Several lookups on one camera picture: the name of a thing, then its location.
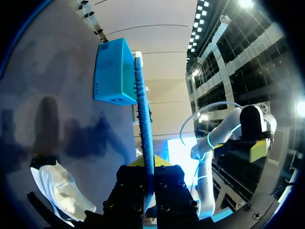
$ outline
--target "yellow block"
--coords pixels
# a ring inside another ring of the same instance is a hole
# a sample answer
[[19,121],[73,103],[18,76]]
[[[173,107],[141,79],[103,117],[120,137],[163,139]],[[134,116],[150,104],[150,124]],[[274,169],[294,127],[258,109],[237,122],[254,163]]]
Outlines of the yellow block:
[[267,155],[267,139],[259,140],[250,149],[250,162],[254,162]]
[[223,146],[223,144],[217,144],[217,145],[214,147],[214,149],[217,149],[217,148],[222,147],[222,146]]
[[[154,163],[156,167],[159,166],[173,166],[172,164],[168,163],[161,157],[154,155]],[[135,160],[134,162],[130,163],[128,166],[144,166],[144,158],[143,156]]]

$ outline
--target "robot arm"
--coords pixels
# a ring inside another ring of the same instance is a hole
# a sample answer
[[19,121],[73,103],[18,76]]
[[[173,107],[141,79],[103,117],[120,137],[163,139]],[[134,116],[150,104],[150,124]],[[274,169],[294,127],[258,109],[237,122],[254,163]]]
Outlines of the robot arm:
[[[259,107],[250,107],[243,109],[243,114],[241,108],[233,109],[218,127],[201,139],[191,150],[191,157],[200,159],[197,190],[201,201],[201,218],[210,217],[215,211],[212,176],[212,159],[215,146],[226,143],[231,136],[234,140],[238,140],[243,135],[246,140],[250,140],[251,137],[257,138],[256,134],[259,134],[259,132],[270,131],[274,134],[276,130],[276,120],[271,114],[263,115]],[[254,125],[253,134],[252,129],[249,129],[252,125]],[[272,139],[267,139],[267,148],[270,148],[271,143]]]

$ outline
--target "cyan box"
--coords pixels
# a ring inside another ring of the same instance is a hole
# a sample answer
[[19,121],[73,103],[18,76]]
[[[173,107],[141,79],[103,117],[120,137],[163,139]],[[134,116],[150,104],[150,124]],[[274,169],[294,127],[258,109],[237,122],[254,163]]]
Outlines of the cyan box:
[[99,45],[93,98],[117,105],[137,103],[134,57],[124,38]]

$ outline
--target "window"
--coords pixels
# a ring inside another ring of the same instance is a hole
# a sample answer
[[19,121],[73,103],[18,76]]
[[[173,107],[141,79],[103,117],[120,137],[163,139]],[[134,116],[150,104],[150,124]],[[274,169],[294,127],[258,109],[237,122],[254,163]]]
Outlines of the window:
[[211,79],[219,72],[218,63],[213,52],[211,52],[202,63],[202,72],[204,73],[206,80]]
[[192,113],[194,114],[196,112],[195,102],[191,102],[191,108],[192,108]]
[[191,91],[191,93],[193,93],[192,81],[189,80],[188,82],[189,82],[189,86],[190,86],[190,91]]
[[197,179],[194,174],[197,173],[199,160],[190,157],[190,149],[197,144],[196,137],[183,138],[185,145],[178,139],[167,140],[169,163],[180,165],[184,171],[184,182],[186,186],[197,185]]
[[[219,101],[225,101],[225,91],[224,91],[224,84],[220,83],[218,86],[214,87],[211,91],[209,91],[207,94],[204,96],[200,97],[198,99],[198,106],[199,108],[202,108],[204,106],[207,106],[208,104],[216,103]],[[215,110],[225,110],[227,109],[227,105],[221,105],[221,106],[216,106],[212,108],[210,111],[215,111]]]
[[218,198],[218,195],[219,195],[219,190],[216,188],[216,186],[214,185],[214,188],[213,188],[213,193],[214,193],[214,199],[215,200],[217,200],[217,198]]
[[194,79],[195,79],[195,86],[196,86],[196,89],[197,89],[198,87],[201,86],[201,84],[202,84],[203,82],[202,82],[200,76],[196,76],[196,77],[194,77]]

